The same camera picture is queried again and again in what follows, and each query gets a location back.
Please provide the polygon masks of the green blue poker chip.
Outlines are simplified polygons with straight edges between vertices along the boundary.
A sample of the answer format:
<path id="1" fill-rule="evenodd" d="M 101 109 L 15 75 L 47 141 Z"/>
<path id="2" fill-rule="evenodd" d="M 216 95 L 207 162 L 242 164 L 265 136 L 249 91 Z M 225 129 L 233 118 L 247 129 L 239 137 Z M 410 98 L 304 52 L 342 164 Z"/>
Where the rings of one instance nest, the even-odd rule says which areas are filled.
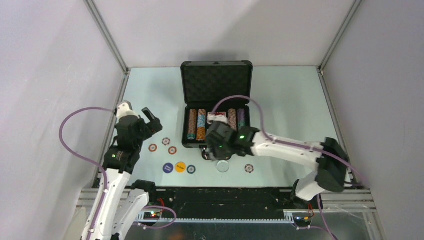
<path id="1" fill-rule="evenodd" d="M 189 165 L 186 168 L 186 171 L 187 171 L 188 174 L 194 174 L 196 172 L 196 167 L 194 165 Z"/>

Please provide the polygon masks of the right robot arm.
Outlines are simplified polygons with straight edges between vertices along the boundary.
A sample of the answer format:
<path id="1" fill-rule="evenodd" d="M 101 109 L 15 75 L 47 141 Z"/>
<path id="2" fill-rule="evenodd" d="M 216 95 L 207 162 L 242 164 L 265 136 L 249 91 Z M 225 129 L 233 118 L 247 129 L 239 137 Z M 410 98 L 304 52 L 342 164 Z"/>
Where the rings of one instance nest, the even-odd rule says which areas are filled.
<path id="1" fill-rule="evenodd" d="M 205 142 L 212 159 L 224 160 L 233 155 L 272 157 L 311 169 L 293 185 L 290 201 L 297 209 L 304 209 L 323 192 L 342 193 L 345 189 L 349 157 L 334 138 L 302 142 L 250 126 L 234 130 L 227 123 L 214 121 Z"/>

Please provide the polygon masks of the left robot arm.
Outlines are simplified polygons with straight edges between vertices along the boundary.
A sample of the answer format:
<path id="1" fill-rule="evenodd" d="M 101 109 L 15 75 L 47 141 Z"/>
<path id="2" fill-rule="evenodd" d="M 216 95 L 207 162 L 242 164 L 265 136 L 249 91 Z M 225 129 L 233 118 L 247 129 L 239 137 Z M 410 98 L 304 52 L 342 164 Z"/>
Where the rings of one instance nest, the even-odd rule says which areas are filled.
<path id="1" fill-rule="evenodd" d="M 163 129 L 160 119 L 149 108 L 143 108 L 142 112 L 148 122 L 135 113 L 129 103 L 122 103 L 115 110 L 117 135 L 104 155 L 105 173 L 81 234 L 83 240 L 123 240 L 139 212 L 144 207 L 153 208 L 158 202 L 155 183 L 137 180 L 130 188 L 129 199 L 119 208 L 140 159 L 143 142 Z"/>

